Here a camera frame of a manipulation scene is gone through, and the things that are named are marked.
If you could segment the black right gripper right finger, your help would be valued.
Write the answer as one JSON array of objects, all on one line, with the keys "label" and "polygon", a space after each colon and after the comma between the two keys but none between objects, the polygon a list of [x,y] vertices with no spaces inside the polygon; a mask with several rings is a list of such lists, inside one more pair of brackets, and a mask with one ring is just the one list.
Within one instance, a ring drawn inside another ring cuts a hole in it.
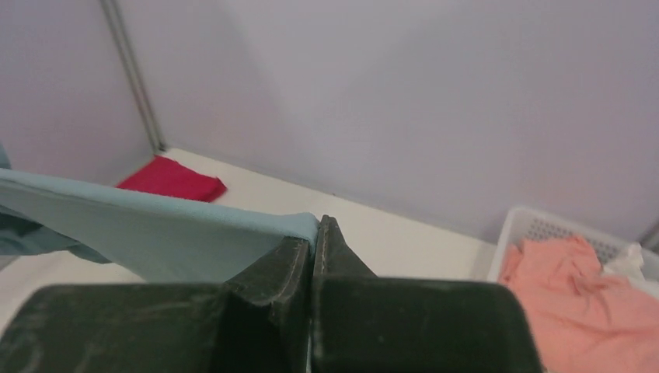
[{"label": "black right gripper right finger", "polygon": [[312,276],[314,372],[541,372],[525,313],[490,282],[377,276],[323,216]]}]

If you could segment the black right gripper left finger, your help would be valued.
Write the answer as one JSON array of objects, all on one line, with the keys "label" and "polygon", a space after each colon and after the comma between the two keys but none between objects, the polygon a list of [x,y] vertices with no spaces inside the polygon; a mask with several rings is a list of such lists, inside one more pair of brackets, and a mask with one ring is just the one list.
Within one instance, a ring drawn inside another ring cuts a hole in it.
[{"label": "black right gripper left finger", "polygon": [[1,338],[3,372],[304,372],[310,245],[283,239],[224,284],[63,284]]}]

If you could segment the blue-grey t-shirt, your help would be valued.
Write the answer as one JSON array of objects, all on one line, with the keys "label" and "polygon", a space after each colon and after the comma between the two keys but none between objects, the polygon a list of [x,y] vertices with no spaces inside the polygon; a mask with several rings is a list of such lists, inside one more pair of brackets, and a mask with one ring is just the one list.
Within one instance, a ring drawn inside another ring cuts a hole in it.
[{"label": "blue-grey t-shirt", "polygon": [[275,215],[19,172],[1,157],[1,252],[69,252],[149,282],[224,282],[284,238],[314,245],[310,213]]}]

